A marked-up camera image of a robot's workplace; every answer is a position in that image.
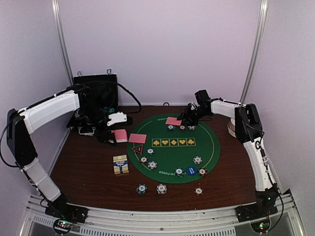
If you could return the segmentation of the pink playing card deck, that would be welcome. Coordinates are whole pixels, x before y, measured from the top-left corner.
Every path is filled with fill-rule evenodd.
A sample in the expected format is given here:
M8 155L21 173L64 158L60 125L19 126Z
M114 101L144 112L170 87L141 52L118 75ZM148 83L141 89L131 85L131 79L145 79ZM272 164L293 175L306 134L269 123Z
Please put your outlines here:
M117 129L111 131L114 134L117 143L125 143L128 141L127 131L125 129Z

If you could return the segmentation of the dealt card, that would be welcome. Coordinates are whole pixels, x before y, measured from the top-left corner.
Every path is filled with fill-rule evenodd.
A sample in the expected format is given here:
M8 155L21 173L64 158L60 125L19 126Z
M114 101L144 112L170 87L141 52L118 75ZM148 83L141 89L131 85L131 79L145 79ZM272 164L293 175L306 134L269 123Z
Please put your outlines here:
M144 144L146 142L147 135L146 134L130 134L129 143L139 143Z
M165 124L166 125L173 125L173 126L181 126L182 121L177 120L177 118L175 118L175 117L168 117Z

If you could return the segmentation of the red triangular dealer marker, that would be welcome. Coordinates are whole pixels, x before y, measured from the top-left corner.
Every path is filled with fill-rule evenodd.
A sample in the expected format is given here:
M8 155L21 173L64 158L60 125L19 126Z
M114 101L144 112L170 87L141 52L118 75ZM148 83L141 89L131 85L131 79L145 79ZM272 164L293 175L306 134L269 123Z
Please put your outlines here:
M136 146L136 147L132 147L131 150L132 150L134 153L137 153L137 154L142 155L142 153L143 153L143 144L138 145L138 146Z

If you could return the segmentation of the blue round button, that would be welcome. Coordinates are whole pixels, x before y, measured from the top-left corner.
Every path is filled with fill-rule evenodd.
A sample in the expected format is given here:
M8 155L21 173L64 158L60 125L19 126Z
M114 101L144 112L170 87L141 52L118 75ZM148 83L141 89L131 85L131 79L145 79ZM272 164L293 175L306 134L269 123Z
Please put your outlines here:
M194 166L189 166L189 167L186 168L186 173L189 176L194 176L194 175L197 174L197 169Z

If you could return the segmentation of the dark blue chip stack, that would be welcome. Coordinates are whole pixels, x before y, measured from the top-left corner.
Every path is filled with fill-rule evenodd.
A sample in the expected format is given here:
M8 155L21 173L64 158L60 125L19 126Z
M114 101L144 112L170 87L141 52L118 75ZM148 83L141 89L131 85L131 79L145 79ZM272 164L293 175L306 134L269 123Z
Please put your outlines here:
M136 188L136 192L140 195L145 194L147 190L148 190L148 187L145 184L140 184Z

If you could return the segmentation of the blue white chip stack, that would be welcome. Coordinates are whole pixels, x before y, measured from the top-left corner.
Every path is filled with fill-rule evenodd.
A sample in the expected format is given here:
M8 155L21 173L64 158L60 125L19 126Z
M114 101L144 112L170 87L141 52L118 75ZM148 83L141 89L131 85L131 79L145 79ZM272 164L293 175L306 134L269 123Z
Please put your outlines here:
M165 194L167 192L167 186L165 184L158 184L156 187L156 191L158 194Z

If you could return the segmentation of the brown chip stack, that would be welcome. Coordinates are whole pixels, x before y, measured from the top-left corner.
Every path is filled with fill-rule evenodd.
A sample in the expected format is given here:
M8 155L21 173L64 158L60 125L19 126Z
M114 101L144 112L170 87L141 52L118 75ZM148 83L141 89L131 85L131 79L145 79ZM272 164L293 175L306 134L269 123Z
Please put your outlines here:
M203 194L203 189L201 187L196 187L194 189L194 193L198 196L202 195Z

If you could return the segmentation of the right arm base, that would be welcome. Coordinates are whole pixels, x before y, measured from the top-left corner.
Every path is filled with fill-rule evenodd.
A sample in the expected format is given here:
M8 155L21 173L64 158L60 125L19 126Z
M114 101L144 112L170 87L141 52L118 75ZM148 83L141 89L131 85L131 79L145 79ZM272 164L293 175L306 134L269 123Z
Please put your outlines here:
M272 226L270 216L278 213L276 206L269 206L263 208L258 204L240 205L235 208L238 222L250 222L251 229L255 233L263 234L267 233Z

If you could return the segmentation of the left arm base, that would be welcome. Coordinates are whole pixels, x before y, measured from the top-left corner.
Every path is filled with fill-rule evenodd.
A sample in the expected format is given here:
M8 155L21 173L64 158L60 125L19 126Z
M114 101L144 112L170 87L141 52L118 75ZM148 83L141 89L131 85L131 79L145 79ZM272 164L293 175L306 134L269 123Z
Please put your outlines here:
M52 206L46 207L45 214L55 217L53 230L59 235L68 234L75 224L85 223L88 216L88 209L81 206L66 205L66 210L62 213Z

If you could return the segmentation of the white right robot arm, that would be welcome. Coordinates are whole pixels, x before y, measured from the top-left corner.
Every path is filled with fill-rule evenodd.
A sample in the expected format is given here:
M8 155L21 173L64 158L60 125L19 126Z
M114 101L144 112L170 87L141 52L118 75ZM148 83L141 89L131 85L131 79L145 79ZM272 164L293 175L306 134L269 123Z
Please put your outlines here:
M275 204L278 190L265 152L264 131L257 108L254 104L234 103L221 98L200 99L198 105L189 103L177 119L184 125L193 126L202 117L214 114L235 122L236 139L242 143L249 156L255 178L256 203L252 206L252 212L262 217Z

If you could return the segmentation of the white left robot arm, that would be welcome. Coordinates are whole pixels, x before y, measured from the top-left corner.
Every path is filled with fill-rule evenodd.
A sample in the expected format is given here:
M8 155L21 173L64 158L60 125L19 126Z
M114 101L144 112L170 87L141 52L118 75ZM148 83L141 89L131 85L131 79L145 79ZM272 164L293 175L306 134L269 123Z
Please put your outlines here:
M116 112L106 114L102 93L91 86L72 85L63 91L20 110L11 109L7 113L7 125L2 134L15 158L14 168L20 169L52 203L52 211L59 218L67 218L71 208L64 201L64 195L49 177L39 162L31 134L51 121L71 112L78 112L79 119L92 127L92 135L101 143L116 143L112 127L125 122L126 114Z

